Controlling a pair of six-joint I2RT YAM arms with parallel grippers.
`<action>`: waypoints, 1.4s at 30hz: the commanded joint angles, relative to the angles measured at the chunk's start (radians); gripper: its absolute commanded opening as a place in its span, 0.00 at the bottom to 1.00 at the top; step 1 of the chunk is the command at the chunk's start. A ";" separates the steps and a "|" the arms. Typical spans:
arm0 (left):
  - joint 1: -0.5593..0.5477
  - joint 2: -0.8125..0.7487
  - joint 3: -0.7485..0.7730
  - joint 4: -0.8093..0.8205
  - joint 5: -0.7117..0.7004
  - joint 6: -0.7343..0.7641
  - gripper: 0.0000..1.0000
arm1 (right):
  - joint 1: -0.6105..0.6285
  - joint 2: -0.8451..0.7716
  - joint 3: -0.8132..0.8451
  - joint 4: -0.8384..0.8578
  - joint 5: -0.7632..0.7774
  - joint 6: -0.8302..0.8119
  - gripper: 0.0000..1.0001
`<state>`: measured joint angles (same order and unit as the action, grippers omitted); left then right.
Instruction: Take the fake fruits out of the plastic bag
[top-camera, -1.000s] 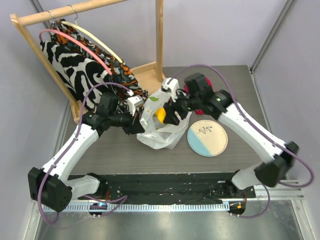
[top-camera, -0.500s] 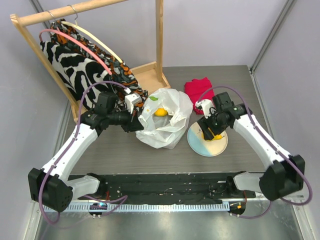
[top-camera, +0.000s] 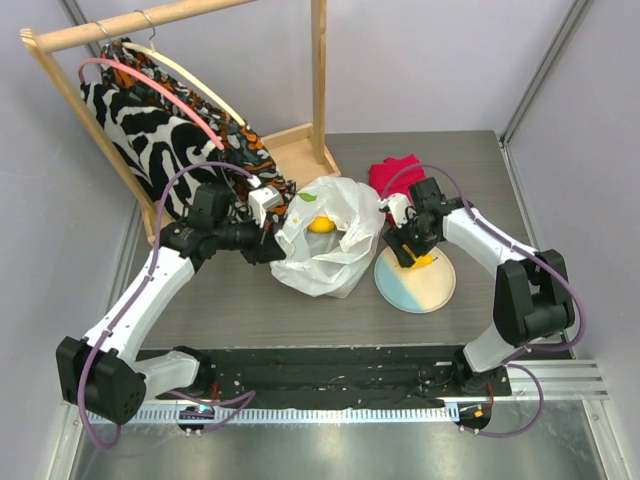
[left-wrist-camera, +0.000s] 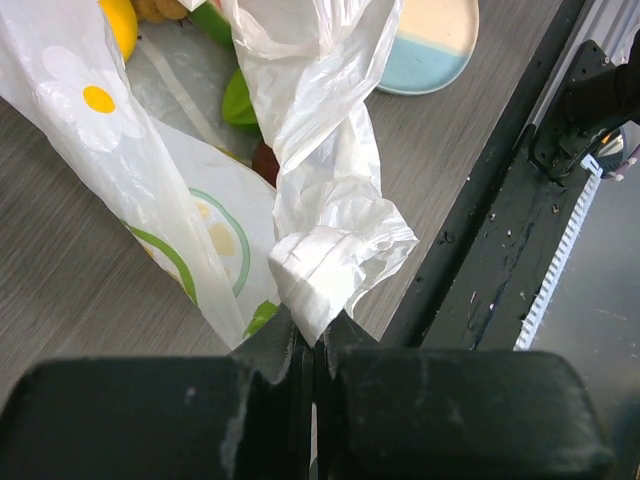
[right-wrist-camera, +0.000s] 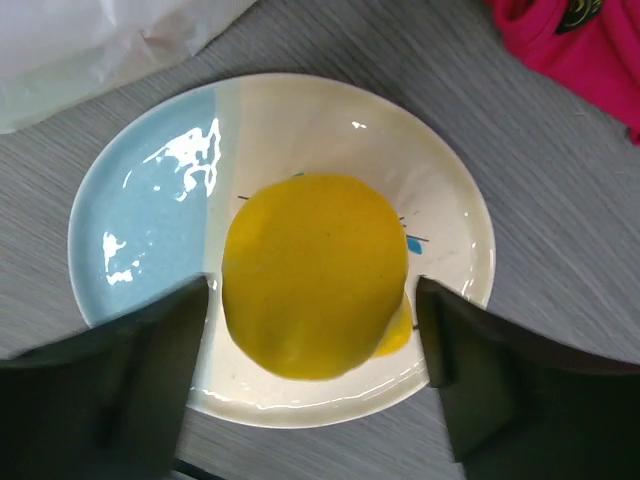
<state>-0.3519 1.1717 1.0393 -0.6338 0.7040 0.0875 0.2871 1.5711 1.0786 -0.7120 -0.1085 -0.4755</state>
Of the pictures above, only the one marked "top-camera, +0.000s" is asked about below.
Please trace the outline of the yellow fake orange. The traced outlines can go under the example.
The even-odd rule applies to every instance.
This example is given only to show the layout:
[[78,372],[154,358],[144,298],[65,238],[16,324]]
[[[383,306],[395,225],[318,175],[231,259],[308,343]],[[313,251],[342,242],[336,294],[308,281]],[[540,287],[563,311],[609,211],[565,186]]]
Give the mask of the yellow fake orange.
[[422,268],[428,265],[431,265],[435,261],[435,258],[430,255],[423,255],[420,257],[416,257],[414,262],[409,266],[410,269]]

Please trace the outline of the yellow fake lemon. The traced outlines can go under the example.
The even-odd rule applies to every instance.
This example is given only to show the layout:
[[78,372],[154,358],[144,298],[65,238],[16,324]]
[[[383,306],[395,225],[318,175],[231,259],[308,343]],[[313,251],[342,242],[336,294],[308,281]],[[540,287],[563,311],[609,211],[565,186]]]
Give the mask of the yellow fake lemon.
[[326,234],[333,232],[336,224],[327,216],[317,216],[309,225],[308,230],[312,233]]

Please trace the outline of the white plastic bag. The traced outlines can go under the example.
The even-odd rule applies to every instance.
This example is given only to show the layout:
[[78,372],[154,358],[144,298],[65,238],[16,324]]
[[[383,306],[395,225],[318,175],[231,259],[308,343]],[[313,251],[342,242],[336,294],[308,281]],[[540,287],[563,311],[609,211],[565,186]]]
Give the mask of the white plastic bag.
[[[347,177],[322,176],[304,187],[289,204],[275,238],[286,259],[270,263],[280,283],[311,297],[347,297],[375,257],[385,215],[379,195]],[[308,225],[327,216],[336,229],[312,233]]]

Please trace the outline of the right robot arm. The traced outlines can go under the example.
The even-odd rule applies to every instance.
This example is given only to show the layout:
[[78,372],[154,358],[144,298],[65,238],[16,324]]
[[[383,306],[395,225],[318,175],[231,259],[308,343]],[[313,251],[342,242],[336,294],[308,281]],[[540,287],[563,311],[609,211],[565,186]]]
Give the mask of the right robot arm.
[[452,360],[451,380],[460,393],[477,393],[525,347],[573,326],[574,299],[557,251],[537,251],[507,236],[463,197],[446,197],[433,178],[380,199],[379,209],[393,219],[383,238],[401,267],[448,242],[495,281],[492,324]]

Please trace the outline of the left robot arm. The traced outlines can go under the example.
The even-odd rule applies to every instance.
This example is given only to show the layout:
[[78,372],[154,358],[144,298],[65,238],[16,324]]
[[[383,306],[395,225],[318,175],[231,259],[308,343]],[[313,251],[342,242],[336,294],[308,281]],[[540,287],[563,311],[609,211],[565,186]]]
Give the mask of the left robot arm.
[[232,193],[216,184],[196,190],[187,215],[162,228],[159,244],[112,309],[82,338],[65,337],[56,350],[64,400],[123,426],[144,401],[176,390],[205,397],[215,382],[208,355],[178,346],[147,360],[138,357],[151,327],[171,299],[219,251],[238,251],[250,264],[282,260],[270,210],[283,205],[272,186],[248,197],[249,217],[233,222]]

